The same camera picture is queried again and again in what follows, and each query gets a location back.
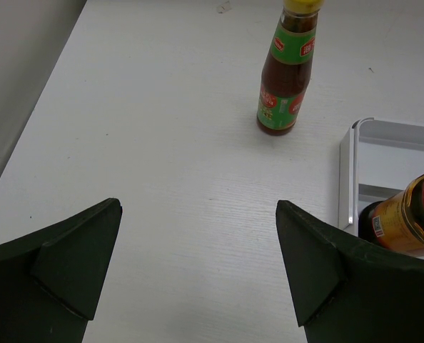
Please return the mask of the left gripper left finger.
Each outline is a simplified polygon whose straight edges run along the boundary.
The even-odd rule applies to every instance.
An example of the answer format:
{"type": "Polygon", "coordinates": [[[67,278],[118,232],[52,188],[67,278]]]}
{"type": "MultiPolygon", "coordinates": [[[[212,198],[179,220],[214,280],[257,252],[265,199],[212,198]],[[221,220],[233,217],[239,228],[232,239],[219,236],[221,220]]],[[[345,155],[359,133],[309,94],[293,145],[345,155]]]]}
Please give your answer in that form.
{"type": "Polygon", "coordinates": [[[108,198],[0,244],[0,342],[82,342],[121,223],[108,198]]]}

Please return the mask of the red-lidded sauce jar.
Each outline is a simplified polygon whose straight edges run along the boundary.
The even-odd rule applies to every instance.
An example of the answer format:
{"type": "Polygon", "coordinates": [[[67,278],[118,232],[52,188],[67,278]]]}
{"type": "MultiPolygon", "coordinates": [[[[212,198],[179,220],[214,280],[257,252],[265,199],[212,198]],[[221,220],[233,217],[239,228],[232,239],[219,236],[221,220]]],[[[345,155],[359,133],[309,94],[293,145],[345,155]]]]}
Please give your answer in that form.
{"type": "Polygon", "coordinates": [[[424,257],[424,174],[393,197],[368,205],[359,215],[358,236],[394,252],[424,257]]]}

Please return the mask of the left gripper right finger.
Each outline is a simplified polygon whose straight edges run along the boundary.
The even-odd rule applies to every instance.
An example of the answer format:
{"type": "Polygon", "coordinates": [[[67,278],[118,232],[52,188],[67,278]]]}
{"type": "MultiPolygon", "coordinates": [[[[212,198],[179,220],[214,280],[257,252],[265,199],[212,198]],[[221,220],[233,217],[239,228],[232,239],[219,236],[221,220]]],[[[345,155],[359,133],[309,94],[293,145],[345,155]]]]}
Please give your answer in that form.
{"type": "Polygon", "coordinates": [[[424,342],[424,259],[371,244],[287,200],[277,204],[276,226],[309,342],[424,342]]]}

